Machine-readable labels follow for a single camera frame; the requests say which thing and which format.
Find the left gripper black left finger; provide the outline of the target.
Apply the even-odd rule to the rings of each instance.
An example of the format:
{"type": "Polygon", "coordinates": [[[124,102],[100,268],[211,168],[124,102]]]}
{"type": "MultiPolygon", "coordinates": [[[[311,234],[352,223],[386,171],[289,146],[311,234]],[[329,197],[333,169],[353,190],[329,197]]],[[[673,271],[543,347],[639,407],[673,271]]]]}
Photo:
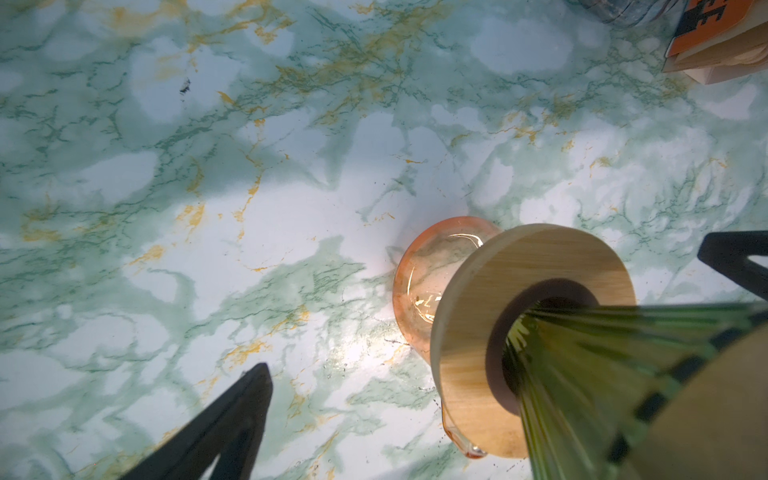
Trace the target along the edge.
{"type": "Polygon", "coordinates": [[[273,394],[268,365],[259,363],[125,479],[248,479],[264,436],[273,394]]]}

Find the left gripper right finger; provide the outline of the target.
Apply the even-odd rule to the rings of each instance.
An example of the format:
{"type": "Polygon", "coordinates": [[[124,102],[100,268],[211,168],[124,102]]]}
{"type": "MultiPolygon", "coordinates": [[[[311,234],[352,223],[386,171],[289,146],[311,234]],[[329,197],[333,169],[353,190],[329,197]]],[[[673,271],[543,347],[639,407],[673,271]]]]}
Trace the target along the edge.
{"type": "Polygon", "coordinates": [[[767,268],[750,260],[767,256],[767,231],[707,234],[697,258],[752,294],[767,299],[767,268]]]}

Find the green glass dripper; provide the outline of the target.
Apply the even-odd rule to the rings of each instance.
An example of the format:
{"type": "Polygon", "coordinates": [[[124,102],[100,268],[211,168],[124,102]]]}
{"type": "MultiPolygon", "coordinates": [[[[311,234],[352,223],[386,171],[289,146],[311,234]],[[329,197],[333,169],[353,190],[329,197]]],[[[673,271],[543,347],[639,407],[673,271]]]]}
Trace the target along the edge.
{"type": "Polygon", "coordinates": [[[535,305],[515,321],[502,361],[534,477],[621,479],[686,385],[762,327],[763,303],[535,305]]]}

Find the grey glass carafe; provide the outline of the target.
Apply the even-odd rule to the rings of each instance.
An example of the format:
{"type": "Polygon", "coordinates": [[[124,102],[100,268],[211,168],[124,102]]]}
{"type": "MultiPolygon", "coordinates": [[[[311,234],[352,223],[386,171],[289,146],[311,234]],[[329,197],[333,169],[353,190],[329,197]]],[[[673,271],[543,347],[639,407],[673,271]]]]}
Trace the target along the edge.
{"type": "Polygon", "coordinates": [[[648,24],[675,7],[678,0],[576,0],[578,6],[600,22],[621,28],[648,24]]]}

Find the amber glass carafe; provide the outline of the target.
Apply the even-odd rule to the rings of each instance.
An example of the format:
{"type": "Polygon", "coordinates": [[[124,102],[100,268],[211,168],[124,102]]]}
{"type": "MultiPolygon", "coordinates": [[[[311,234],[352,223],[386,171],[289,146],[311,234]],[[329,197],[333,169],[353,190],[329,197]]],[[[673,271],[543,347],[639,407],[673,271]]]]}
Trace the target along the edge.
{"type": "Polygon", "coordinates": [[[500,233],[488,220],[453,217],[424,230],[403,254],[393,282],[394,315],[407,343],[428,365],[431,333],[446,287],[466,259],[500,233]]]}

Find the brown paper coffee filter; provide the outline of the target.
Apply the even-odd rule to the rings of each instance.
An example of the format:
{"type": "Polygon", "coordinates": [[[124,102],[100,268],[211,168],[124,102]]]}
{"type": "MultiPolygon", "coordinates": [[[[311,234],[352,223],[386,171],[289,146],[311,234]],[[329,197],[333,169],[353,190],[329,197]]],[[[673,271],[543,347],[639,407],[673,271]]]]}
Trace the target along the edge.
{"type": "Polygon", "coordinates": [[[632,449],[621,479],[767,477],[767,328],[690,381],[632,449]]]}

